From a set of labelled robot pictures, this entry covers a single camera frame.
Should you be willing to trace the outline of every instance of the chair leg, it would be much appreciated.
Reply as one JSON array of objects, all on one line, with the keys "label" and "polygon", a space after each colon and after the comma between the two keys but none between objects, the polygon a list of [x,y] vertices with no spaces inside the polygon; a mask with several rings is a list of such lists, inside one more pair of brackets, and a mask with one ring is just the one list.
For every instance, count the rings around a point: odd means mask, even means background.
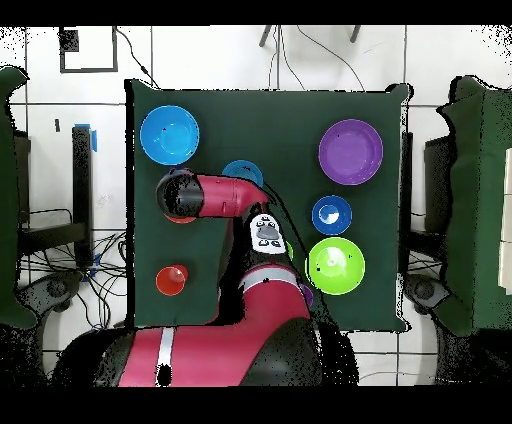
[{"label": "chair leg", "polygon": [[361,29],[361,25],[356,25],[354,27],[354,31],[352,32],[352,37],[350,37],[350,42],[355,43],[357,40],[357,34],[359,34],[359,30]]},{"label": "chair leg", "polygon": [[272,28],[272,25],[265,25],[265,29],[263,31],[263,35],[261,36],[260,40],[260,47],[263,47],[265,45],[265,42],[267,41],[268,34],[270,33],[270,29]]}]

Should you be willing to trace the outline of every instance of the purple bowl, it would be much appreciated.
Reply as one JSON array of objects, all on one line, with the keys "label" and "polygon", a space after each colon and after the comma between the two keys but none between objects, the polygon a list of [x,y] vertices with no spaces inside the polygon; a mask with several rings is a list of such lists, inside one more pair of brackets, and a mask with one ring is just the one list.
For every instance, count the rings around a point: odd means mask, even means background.
[{"label": "purple bowl", "polygon": [[347,119],[334,124],[318,148],[320,166],[331,180],[343,185],[362,184],[382,163],[382,140],[366,122]]},{"label": "purple bowl", "polygon": [[299,287],[300,291],[304,295],[304,298],[306,299],[306,304],[308,305],[309,308],[311,308],[311,305],[313,305],[313,292],[308,286],[304,284],[299,284]]}]

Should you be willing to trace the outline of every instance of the white tile floor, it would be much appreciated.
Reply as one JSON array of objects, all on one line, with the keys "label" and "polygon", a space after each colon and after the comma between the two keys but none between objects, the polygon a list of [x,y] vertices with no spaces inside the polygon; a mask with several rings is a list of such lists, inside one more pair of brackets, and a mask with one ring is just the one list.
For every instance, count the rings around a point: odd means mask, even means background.
[{"label": "white tile floor", "polygon": [[[265,47],[258,46],[263,27],[120,29],[160,87],[261,89],[269,86],[269,65],[275,51],[272,33]],[[91,33],[95,36],[94,32],[78,29],[84,48],[78,53],[66,53],[67,63],[89,67],[106,60],[112,49],[105,41],[108,30],[96,32],[97,50],[88,55],[85,47],[94,44],[95,40],[89,39]],[[363,26],[352,44],[352,25],[304,25],[301,29],[347,60],[366,90],[380,91],[401,82],[414,87],[409,108],[409,131],[414,133],[412,210],[424,213],[423,146],[448,133],[448,126],[435,107],[448,101],[450,82],[459,75],[476,74],[501,88],[512,85],[512,57],[503,36],[477,26]],[[11,111],[16,126],[28,130],[32,139],[31,209],[71,209],[70,130],[74,124],[89,123],[98,134],[98,151],[93,154],[95,238],[122,231],[126,227],[123,79],[149,79],[132,59],[126,40],[117,37],[117,73],[61,74],[56,28],[28,28],[26,34],[16,28],[0,31],[0,65],[23,67],[30,77],[27,86],[11,97]],[[283,39],[287,61],[306,89],[360,90],[350,69],[305,38],[297,27],[283,26]],[[271,87],[275,88],[276,61],[271,76]],[[280,88],[301,89],[283,56]],[[60,122],[58,133],[55,119]],[[49,214],[39,216],[38,222],[48,225],[63,219],[63,215]],[[412,226],[424,228],[423,218],[413,216]],[[122,263],[115,249],[111,254],[109,262]],[[32,279],[37,278],[37,272],[31,274]],[[28,273],[22,274],[20,284],[26,284],[28,278]],[[125,289],[125,282],[119,280],[113,291],[123,293]],[[94,294],[87,285],[80,293],[89,305],[89,317],[97,323]],[[122,320],[125,298],[109,296],[108,300],[114,315],[112,322]],[[416,314],[407,300],[403,312],[412,325],[408,333],[350,335],[357,352],[361,385],[432,382],[437,349],[432,321]],[[66,312],[53,313],[44,339],[45,367],[53,367],[53,351],[64,349],[88,328],[84,306],[76,299]]]}]

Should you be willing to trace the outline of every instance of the light blue bowl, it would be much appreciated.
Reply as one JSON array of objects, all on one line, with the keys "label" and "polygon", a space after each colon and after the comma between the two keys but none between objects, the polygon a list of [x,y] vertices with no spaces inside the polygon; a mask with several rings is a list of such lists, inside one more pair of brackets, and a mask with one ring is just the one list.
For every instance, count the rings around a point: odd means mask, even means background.
[{"label": "light blue bowl", "polygon": [[146,116],[140,127],[142,149],[161,165],[180,165],[192,157],[199,144],[199,126],[179,106],[160,106]]},{"label": "light blue bowl", "polygon": [[222,171],[222,175],[244,178],[257,184],[259,187],[263,187],[263,174],[254,163],[248,160],[235,160],[228,163]]}]

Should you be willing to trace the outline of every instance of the green table surface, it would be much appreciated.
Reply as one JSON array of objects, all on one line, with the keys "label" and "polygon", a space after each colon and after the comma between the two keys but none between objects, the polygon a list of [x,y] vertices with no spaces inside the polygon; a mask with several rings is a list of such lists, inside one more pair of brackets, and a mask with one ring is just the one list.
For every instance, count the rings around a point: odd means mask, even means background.
[{"label": "green table surface", "polygon": [[[130,83],[127,90],[128,97],[133,95],[135,121],[135,325],[202,324],[214,316],[217,303],[227,221],[198,219],[186,225],[168,221],[156,204],[155,187],[169,167],[153,162],[140,145],[145,116],[158,106],[171,104],[188,110],[200,129],[199,147],[184,166],[196,173],[220,175],[233,160],[256,163],[265,181],[285,202],[308,250],[325,238],[311,222],[315,202],[326,195],[345,198],[353,219],[342,237],[362,250],[366,274],[354,291],[325,295],[329,311],[344,330],[406,329],[398,318],[396,281],[401,105],[409,98],[407,85],[395,85],[387,92],[346,93],[160,91],[138,80]],[[322,172],[318,145],[330,126],[351,118],[366,121],[377,130],[384,158],[371,180],[349,187],[332,182]],[[279,209],[272,211],[293,246],[296,267],[304,272],[305,256],[289,223]],[[161,268],[177,263],[187,267],[188,281],[178,296],[164,296],[156,288],[155,276]]]},{"label": "green table surface", "polygon": [[16,299],[14,288],[19,278],[18,258],[18,173],[9,98],[13,91],[27,81],[27,76],[12,66],[0,67],[0,324],[17,328],[31,328],[37,324],[35,314]]},{"label": "green table surface", "polygon": [[498,286],[512,92],[472,76],[457,78],[452,87],[451,102],[442,108],[457,147],[446,231],[445,281],[452,296],[434,313],[452,333],[466,337],[481,329],[512,329],[512,296]]}]

